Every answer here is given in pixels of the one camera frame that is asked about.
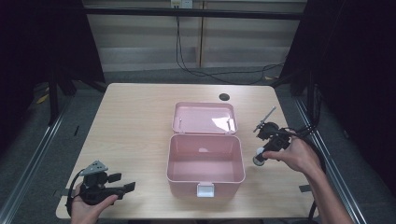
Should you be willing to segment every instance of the pink lid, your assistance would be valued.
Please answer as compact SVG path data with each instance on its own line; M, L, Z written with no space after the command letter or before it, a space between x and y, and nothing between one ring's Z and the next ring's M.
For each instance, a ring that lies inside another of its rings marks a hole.
M175 133L234 134L237 126L233 106L222 103L177 103L173 130Z

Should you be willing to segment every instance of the open pink storage box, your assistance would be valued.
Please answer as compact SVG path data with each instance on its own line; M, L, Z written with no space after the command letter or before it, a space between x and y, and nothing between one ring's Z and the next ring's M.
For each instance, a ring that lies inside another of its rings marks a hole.
M233 107L178 103L167 177L176 196L234 196L245 179Z

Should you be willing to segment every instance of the human arm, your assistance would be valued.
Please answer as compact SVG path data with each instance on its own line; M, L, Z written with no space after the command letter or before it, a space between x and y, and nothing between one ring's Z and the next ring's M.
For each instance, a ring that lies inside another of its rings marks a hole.
M79 194L79 187L76 186L76 195ZM108 196L104 201L97 205L84 203L81 197L77 196L72 202L72 224L94 224L100 214L118 199L117 195Z
M287 149L265 151L262 155L264 158L283 161L292 170L305 175L311 186L322 223L353 223L344 205L332 190L327 176L320 168L318 156L306 142L292 137Z

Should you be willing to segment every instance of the table top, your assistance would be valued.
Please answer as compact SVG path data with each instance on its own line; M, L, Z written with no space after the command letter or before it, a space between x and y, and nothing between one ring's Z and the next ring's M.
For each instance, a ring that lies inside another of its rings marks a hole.
M227 93L229 101L219 96ZM166 166L175 106L178 102L228 103L233 106L241 141L246 178L233 197L175 197L166 177ZM301 193L307 185L301 173L282 161L253 164L258 147L266 142L253 132L276 106L267 121L287 127L276 93L271 87L191 84L131 84L108 86L104 99L79 154L73 177L95 160L109 175L122 180L106 184L121 187L136 182L135 190L117 200L101 215L117 219L262 218L308 217L313 196ZM62 197L56 215L69 218Z

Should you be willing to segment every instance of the box latch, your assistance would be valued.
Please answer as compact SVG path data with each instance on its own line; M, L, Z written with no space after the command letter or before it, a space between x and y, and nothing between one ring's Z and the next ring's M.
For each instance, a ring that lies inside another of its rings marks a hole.
M213 198L215 197L215 185L210 182L201 182L197 185L197 197Z

